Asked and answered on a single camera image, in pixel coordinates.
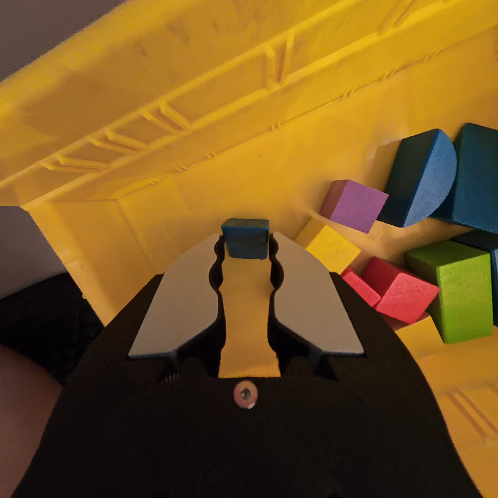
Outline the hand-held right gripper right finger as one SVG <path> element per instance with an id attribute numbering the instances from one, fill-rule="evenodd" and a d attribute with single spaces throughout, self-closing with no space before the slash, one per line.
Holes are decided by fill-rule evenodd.
<path id="1" fill-rule="evenodd" d="M 326 266 L 280 232 L 269 238 L 268 343 L 284 376 L 304 358 L 312 373 L 327 371 L 327 358 L 361 357 L 364 348 Z"/>

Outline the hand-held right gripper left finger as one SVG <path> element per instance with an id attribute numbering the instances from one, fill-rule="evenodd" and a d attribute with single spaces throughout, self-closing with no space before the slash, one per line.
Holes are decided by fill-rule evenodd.
<path id="1" fill-rule="evenodd" d="M 166 358 L 175 369 L 200 360 L 211 377 L 220 372 L 226 317 L 220 292 L 223 236 L 212 234 L 168 267 L 128 352 L 130 359 Z"/>

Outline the red wooden cube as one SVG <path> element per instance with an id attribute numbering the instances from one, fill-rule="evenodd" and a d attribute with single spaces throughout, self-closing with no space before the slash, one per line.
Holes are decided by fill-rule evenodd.
<path id="1" fill-rule="evenodd" d="M 381 258 L 372 257 L 362 278 L 381 296 L 374 309 L 413 324 L 439 295 L 439 287 Z"/>
<path id="2" fill-rule="evenodd" d="M 375 307 L 381 296 L 359 274 L 347 267 L 341 278 L 371 307 Z"/>

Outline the yellow wooden block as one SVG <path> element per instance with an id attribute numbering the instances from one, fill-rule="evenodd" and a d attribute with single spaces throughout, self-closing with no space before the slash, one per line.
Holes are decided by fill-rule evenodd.
<path id="1" fill-rule="evenodd" d="M 342 274 L 361 249 L 329 225 L 312 218 L 294 242 L 317 258 L 329 272 Z"/>

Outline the purple wooden cube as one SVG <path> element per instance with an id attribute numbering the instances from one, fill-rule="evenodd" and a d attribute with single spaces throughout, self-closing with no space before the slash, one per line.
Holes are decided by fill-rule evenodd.
<path id="1" fill-rule="evenodd" d="M 319 210 L 329 221 L 369 233 L 389 195 L 350 179 L 331 183 Z"/>

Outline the green wooden block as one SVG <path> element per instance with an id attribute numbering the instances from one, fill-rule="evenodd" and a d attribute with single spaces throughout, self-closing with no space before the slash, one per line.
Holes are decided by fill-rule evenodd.
<path id="1" fill-rule="evenodd" d="M 439 288 L 427 312 L 445 344 L 493 334 L 488 252 L 447 240 L 413 248 L 406 252 L 405 259 L 412 273 Z"/>

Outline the blue half-cylinder block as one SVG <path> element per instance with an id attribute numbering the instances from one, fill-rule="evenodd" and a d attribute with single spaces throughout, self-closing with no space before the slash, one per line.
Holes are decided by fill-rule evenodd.
<path id="1" fill-rule="evenodd" d="M 456 172 L 456 150 L 443 130 L 403 138 L 384 189 L 388 199 L 377 220 L 400 228 L 423 221 L 446 199 Z"/>

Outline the yellow plastic bin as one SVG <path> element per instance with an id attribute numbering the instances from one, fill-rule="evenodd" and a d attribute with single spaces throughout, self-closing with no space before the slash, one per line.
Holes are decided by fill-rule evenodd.
<path id="1" fill-rule="evenodd" d="M 225 218 L 293 237 L 466 122 L 497 128 L 497 1 L 128 1 L 1 83 L 1 205 L 107 324 Z"/>

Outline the dark blue wooden block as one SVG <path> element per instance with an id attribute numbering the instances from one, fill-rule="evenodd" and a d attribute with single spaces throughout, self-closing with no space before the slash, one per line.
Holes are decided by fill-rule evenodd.
<path id="1" fill-rule="evenodd" d="M 489 253 L 493 292 L 494 325 L 497 326 L 497 234 L 480 230 L 472 230 L 470 232 L 460 234 L 451 240 Z"/>

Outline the blue rectangular block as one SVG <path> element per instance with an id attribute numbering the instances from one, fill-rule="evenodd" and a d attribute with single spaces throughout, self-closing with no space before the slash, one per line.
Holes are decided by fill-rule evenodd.
<path id="1" fill-rule="evenodd" d="M 431 218 L 497 234 L 497 130 L 465 123 L 454 146 L 456 178 Z"/>

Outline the person's right forearm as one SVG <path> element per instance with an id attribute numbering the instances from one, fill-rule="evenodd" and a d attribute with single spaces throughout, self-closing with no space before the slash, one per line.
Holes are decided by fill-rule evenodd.
<path id="1" fill-rule="evenodd" d="M 28 469 L 61 390 L 43 367 L 1 346 L 1 497 Z"/>

